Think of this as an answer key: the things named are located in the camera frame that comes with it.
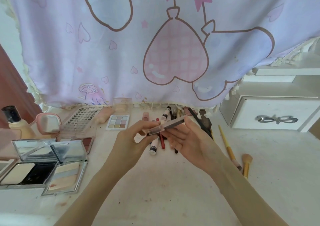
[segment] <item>person's right hand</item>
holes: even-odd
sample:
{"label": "person's right hand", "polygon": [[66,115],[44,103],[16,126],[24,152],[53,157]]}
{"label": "person's right hand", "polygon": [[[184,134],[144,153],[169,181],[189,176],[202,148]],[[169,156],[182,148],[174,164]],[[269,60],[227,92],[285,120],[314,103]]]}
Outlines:
{"label": "person's right hand", "polygon": [[210,136],[198,127],[190,118],[184,124],[161,132],[170,144],[192,164],[206,173],[212,171],[216,158],[223,153]]}

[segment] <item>white table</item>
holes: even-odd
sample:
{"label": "white table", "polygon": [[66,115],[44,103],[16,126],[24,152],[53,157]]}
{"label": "white table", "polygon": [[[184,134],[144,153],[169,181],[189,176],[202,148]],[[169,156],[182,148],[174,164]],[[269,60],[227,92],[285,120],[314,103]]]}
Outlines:
{"label": "white table", "polygon": [[[55,109],[62,118],[67,111]],[[135,107],[130,124],[142,118]],[[149,111],[150,119],[163,109]],[[320,141],[310,133],[286,130],[229,128],[220,112],[210,118],[217,144],[225,152],[218,124],[239,162],[249,153],[253,163],[249,182],[290,225],[319,225]],[[73,195],[40,196],[43,189],[0,190],[0,226],[53,225],[102,167],[117,136],[97,129],[80,192]],[[241,225],[213,180],[166,142],[156,156],[144,151],[137,165],[114,187],[93,225]]]}

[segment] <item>forearm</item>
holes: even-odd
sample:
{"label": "forearm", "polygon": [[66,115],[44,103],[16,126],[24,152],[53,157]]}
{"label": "forearm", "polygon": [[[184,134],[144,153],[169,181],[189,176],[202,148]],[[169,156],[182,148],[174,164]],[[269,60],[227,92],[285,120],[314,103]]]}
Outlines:
{"label": "forearm", "polygon": [[210,176],[243,226],[287,226],[224,155]]}
{"label": "forearm", "polygon": [[55,226],[91,225],[101,205],[121,177],[122,175],[112,171],[110,167],[103,166]]}

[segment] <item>red pen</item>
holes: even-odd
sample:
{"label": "red pen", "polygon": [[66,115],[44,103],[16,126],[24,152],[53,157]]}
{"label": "red pen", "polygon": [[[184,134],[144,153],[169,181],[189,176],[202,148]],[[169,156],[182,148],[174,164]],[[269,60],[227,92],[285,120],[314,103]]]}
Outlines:
{"label": "red pen", "polygon": [[164,140],[163,140],[163,137],[162,137],[161,134],[160,134],[160,142],[161,142],[161,147],[162,147],[162,149],[165,149]]}

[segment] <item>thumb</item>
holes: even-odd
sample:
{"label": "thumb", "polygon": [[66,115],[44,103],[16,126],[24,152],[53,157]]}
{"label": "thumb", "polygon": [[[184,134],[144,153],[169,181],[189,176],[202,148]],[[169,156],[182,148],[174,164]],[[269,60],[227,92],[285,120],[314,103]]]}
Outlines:
{"label": "thumb", "polygon": [[205,131],[203,131],[194,121],[192,121],[189,117],[184,119],[184,123],[186,127],[189,128],[192,132],[196,134],[198,138],[203,138],[203,136],[207,135]]}
{"label": "thumb", "polygon": [[155,139],[158,139],[158,135],[153,134],[151,136],[145,136],[139,144],[139,147],[141,147],[143,150],[148,146],[149,143],[154,141]]}

